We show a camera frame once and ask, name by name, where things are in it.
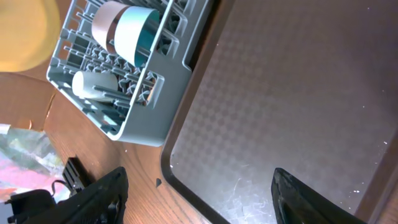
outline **dish rack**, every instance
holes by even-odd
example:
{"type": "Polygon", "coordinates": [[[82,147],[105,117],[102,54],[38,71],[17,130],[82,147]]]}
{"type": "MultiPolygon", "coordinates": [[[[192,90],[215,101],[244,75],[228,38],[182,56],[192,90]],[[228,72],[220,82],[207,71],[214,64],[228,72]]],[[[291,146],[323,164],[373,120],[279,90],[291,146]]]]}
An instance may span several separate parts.
{"type": "Polygon", "coordinates": [[[91,22],[103,0],[72,0],[53,53],[47,80],[114,141],[161,146],[192,75],[187,65],[195,50],[212,0],[123,0],[156,9],[161,20],[146,63],[134,67],[109,54],[92,38],[91,22]],[[79,98],[72,92],[78,71],[110,72],[119,91],[95,89],[112,103],[79,98]]]}

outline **yellow round object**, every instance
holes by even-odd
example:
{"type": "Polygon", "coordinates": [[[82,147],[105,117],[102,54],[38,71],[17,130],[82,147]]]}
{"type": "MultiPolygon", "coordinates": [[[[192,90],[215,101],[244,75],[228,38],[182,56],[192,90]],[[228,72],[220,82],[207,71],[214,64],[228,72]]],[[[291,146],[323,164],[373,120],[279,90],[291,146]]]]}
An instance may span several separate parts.
{"type": "Polygon", "coordinates": [[[54,51],[60,34],[55,0],[0,0],[0,71],[39,65],[54,51]]]}

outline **cardboard box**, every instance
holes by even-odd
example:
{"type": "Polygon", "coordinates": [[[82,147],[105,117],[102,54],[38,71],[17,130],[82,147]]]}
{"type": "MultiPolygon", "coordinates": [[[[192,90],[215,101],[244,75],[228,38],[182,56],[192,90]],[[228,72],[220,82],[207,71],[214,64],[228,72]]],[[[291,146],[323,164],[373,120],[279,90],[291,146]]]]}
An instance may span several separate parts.
{"type": "MultiPolygon", "coordinates": [[[[61,27],[71,0],[57,0],[57,3],[61,27]]],[[[28,71],[0,72],[0,124],[43,130],[52,99],[57,92],[46,79],[50,57],[28,71]]]]}

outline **plastic dish drying rack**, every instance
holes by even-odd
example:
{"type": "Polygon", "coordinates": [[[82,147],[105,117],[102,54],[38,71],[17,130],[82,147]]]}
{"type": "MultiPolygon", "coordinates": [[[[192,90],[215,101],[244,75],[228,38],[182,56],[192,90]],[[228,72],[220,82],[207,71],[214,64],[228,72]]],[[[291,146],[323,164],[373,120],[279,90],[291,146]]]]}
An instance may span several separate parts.
{"type": "Polygon", "coordinates": [[[109,54],[91,36],[91,22],[106,1],[72,0],[47,79],[88,119],[114,141],[161,146],[170,129],[192,70],[187,66],[211,9],[212,0],[123,0],[124,4],[157,9],[161,20],[150,55],[133,67],[109,54]],[[75,96],[72,79],[78,71],[111,72],[120,91],[95,86],[113,103],[75,96]]]}

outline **cup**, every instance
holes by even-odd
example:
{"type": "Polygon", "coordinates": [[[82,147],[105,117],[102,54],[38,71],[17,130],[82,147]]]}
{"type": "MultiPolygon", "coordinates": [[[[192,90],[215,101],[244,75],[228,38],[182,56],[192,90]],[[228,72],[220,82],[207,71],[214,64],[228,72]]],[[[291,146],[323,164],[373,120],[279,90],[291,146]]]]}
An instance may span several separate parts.
{"type": "Polygon", "coordinates": [[[129,6],[116,1],[108,1],[97,10],[91,25],[94,39],[109,53],[115,53],[109,41],[114,39],[118,20],[129,6]]]}
{"type": "Polygon", "coordinates": [[[72,80],[72,91],[76,96],[102,101],[112,102],[113,98],[103,96],[103,91],[93,89],[94,86],[102,86],[110,90],[118,90],[118,79],[110,73],[76,72],[72,80]]]}
{"type": "Polygon", "coordinates": [[[159,12],[139,6],[128,7],[120,17],[114,34],[116,52],[135,67],[140,67],[149,57],[156,32],[150,30],[148,21],[159,24],[159,12]]]}

